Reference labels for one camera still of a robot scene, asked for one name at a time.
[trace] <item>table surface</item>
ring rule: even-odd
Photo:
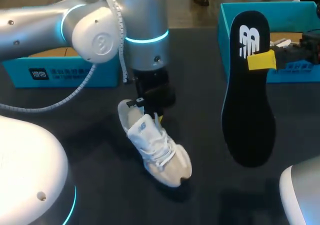
[[[230,156],[220,126],[226,80],[217,30],[172,29],[170,46],[177,102],[163,126],[190,155],[188,186],[171,190],[155,182],[122,131],[117,104],[135,98],[133,85],[88,88],[47,113],[2,114],[38,124],[61,141],[78,188],[81,225],[288,225],[279,177],[288,166],[320,155],[320,84],[267,86],[275,148],[264,166],[244,168]],[[71,92],[15,89],[1,69],[1,103],[37,108]]]

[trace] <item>blue box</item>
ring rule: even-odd
[[[72,48],[57,48],[29,57],[8,60],[3,66],[16,88],[76,88],[87,76],[92,64],[83,60]],[[86,87],[118,86],[120,62],[99,64]]]
[[[320,29],[316,9],[314,2],[222,3],[218,21],[218,43],[227,78],[230,67],[230,28],[238,14],[245,11],[261,12],[268,20],[271,33],[303,33]],[[267,82],[320,82],[320,66],[314,66],[305,60],[288,63],[285,69],[270,70]]]

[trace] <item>sneaker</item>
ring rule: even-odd
[[[118,114],[123,130],[139,151],[145,169],[160,183],[177,188],[181,180],[189,179],[192,165],[187,151],[168,136],[155,113],[155,120],[144,114],[143,107],[128,107],[123,100]]]

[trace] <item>new balance logo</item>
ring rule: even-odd
[[[260,35],[256,28],[248,28],[246,25],[240,27],[240,43],[243,47],[240,48],[240,57],[246,59],[247,56],[255,52],[259,52]]]
[[[146,128],[146,123],[143,122],[143,123],[138,127],[138,132],[141,133],[145,128]]]

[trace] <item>white spiral cable wrap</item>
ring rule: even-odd
[[[109,8],[111,9],[111,12],[117,17],[117,22],[119,27],[119,37],[120,37],[119,60],[120,60],[120,65],[122,69],[122,80],[123,80],[123,83],[126,83],[128,81],[129,76],[128,76],[127,67],[126,67],[125,58],[124,58],[124,45],[125,45],[126,34],[125,34],[125,26],[124,26],[124,21],[121,14],[121,9],[116,0],[105,0],[105,1],[108,3]]]
[[[126,83],[128,80],[128,72],[127,72],[125,59],[124,59],[125,33],[124,33],[124,24],[123,24],[123,19],[121,15],[121,10],[116,0],[106,0],[106,2],[108,3],[113,14],[117,15],[117,19],[118,19],[119,36],[120,36],[119,59],[120,59],[120,64],[122,68],[122,73],[123,73],[123,82]],[[52,109],[55,109],[57,107],[60,107],[61,105],[69,102],[71,99],[73,99],[76,95],[80,93],[80,91],[86,86],[86,84],[91,79],[96,68],[97,68],[97,64],[93,64],[89,73],[84,78],[83,82],[69,96],[67,96],[65,99],[53,105],[42,107],[42,108],[23,108],[23,107],[17,107],[17,106],[9,106],[9,105],[0,103],[0,109],[10,110],[10,111],[20,112],[20,113],[43,113],[43,112],[47,112]]]

